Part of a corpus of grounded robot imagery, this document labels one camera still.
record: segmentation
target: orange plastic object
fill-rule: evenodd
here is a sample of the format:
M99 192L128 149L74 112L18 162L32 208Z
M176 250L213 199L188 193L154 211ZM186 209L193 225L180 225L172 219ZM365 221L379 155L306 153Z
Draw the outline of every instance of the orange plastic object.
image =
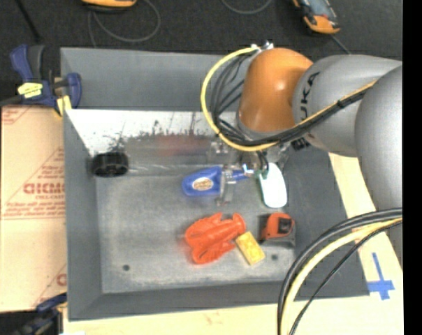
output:
M295 221L288 214L275 212L268 217L267 223L262 229L261 238L286 237L291 234L293 227L295 227Z
M292 98L296 85L312 65L302 54L282 47L261 52L250 64L239 104L239 118L256 132L295 126Z
M245 232L245 221L239 214L231 220L222 220L222 213L202 218L188 227L184 238L192 247L195 263L209 263L231 251L235 244L231 241Z

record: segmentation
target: blue object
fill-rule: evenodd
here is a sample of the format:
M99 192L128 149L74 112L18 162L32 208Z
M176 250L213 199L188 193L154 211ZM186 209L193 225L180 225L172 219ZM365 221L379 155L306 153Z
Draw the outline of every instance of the blue object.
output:
M213 166L199 170L186 176L182 181L182 190L188 196L209 196L220 194L221 166ZM236 181L246 179L242 170L234 170L233 178Z
M42 92L34 97L22 97L22 104L42 104L48 107L53 107L59 111L57 105L58 97L53 93L53 86L47 80L41 79L41 56L43 53L43 46L36 45L28 48L28 45L20 45L16 47L10 54L10 62L15 72L22 78L23 83L37 82L42 84ZM69 73L64 81L59 84L61 87L68 87L68 96L72 107L77 107L82 95L82 88L80 85L80 75L78 73Z
M65 303L67 300L66 297L66 292L56 295L53 298L49 298L47 300L45 300L43 303L40 303L37 307L36 307L36 311L37 313L43 313L45 311L49 311L50 309Z
M379 274L378 281L368 282L368 290L370 292L379 292L381 300L390 299L389 291L394 290L394 285L392 281L386 281L384 279L384 275L381 272L379 259L377 258L377 254L373 253L372 258L374 259L374 263L377 268L377 273Z

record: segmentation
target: orange toy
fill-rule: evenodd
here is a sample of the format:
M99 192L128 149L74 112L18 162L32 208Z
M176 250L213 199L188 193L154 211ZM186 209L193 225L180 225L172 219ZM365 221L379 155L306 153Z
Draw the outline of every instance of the orange toy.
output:
M188 227L184 238L192 247L195 263L209 263L231 251L233 239L245 232L245 222L241 215L234 214L231 220L222 220L222 213L202 218Z

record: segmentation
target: cable bundle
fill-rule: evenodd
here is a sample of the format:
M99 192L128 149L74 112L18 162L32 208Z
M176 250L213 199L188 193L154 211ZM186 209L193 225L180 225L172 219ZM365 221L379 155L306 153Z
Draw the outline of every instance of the cable bundle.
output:
M316 241L310 244L291 265L282 284L277 307L278 335L281 335L282 333L283 316L284 327L287 331L287 335L293 335L298 326L298 323L304 315L304 312L307 310L313 299L318 295L324 285L329 282L332 276L340 269L340 267L347 261L347 259L353 255L367 240L401 223L402 208L371 212L369 214L356 216L338 223L337 225L324 232ZM321 247L333 237L339 238L321 249ZM306 305L303 306L300 313L293 321L293 324L290 324L290 304L295 299L295 296L298 294L298 291L307 278L308 274L327 255L330 255L339 247L356 239L360 239L360 241L356 243L337 263L337 265L327 275L323 282L321 282L320 286L307 301Z

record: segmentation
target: white surface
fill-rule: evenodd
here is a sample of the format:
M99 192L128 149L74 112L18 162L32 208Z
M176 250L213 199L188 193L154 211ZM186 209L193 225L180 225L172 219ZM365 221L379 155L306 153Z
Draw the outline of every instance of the white surface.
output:
M259 175L262 196L267 207L277 209L287 204L287 188L281 170L274 163L268 164L268 175Z

